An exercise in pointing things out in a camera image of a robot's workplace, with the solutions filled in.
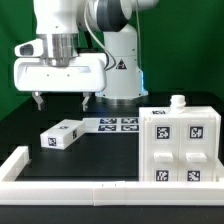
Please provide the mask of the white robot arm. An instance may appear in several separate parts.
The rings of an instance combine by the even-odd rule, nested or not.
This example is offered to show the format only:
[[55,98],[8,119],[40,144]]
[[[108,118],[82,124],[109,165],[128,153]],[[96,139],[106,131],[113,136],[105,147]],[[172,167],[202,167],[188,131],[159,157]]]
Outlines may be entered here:
[[147,95],[132,15],[159,0],[33,0],[37,38],[15,47],[14,84],[37,103],[43,92],[81,92],[115,104]]

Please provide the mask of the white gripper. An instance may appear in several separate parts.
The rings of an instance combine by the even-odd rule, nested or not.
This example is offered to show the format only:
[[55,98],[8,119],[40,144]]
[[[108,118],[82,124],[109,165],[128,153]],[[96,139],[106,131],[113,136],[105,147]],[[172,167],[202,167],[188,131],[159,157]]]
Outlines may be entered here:
[[43,109],[41,92],[85,92],[82,109],[88,109],[90,92],[102,91],[106,87],[105,53],[81,53],[72,58],[68,66],[49,66],[42,58],[43,41],[35,39],[14,49],[18,59],[14,63],[14,84],[20,91],[30,91]]

